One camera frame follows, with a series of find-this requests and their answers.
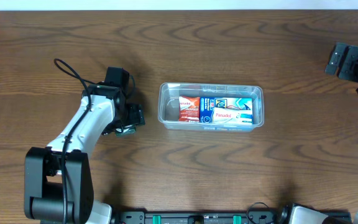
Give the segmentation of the green round-logo box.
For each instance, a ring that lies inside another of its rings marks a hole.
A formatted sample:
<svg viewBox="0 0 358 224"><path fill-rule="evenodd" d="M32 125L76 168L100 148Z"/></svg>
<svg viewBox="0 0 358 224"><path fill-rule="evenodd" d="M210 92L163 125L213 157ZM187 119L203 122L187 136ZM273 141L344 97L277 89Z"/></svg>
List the green round-logo box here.
<svg viewBox="0 0 358 224"><path fill-rule="evenodd" d="M116 136L125 136L128 134L134 134L135 132L136 132L135 126L126 126L126 127L121 126L120 128L116 128L114 133Z"/></svg>

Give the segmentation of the red Panadol box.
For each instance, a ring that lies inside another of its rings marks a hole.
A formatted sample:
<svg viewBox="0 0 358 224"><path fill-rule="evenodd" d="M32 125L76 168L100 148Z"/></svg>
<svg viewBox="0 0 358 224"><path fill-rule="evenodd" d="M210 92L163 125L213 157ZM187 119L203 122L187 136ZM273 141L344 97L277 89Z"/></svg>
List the red Panadol box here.
<svg viewBox="0 0 358 224"><path fill-rule="evenodd" d="M200 97L180 96L180 114L178 121L199 122L200 121Z"/></svg>

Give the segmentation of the blue KoolFever box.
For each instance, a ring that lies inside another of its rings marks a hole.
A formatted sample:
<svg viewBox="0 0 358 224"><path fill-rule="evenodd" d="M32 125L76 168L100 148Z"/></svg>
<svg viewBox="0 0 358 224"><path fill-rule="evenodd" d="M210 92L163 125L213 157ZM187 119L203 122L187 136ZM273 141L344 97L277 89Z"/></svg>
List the blue KoolFever box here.
<svg viewBox="0 0 358 224"><path fill-rule="evenodd" d="M200 99L200 121L202 123L213 123L215 108L252 110L253 112L251 98L202 97Z"/></svg>

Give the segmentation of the white Panadol box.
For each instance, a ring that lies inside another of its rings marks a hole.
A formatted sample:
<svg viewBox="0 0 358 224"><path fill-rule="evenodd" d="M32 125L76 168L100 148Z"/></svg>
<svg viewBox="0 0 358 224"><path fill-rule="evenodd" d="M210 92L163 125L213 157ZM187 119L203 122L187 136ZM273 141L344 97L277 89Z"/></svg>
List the white Panadol box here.
<svg viewBox="0 0 358 224"><path fill-rule="evenodd" d="M232 110L227 108L215 108L213 123L218 124L253 124L252 110Z"/></svg>

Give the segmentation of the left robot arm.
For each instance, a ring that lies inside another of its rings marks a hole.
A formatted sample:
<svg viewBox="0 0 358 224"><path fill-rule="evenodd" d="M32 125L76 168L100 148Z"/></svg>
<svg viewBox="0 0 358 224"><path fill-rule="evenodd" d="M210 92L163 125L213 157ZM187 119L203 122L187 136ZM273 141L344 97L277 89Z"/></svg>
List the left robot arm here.
<svg viewBox="0 0 358 224"><path fill-rule="evenodd" d="M89 159L103 135L132 134L142 126L141 105L126 88L90 84L65 129L25 156L24 213L41 223L113 223L112 207L94 199Z"/></svg>

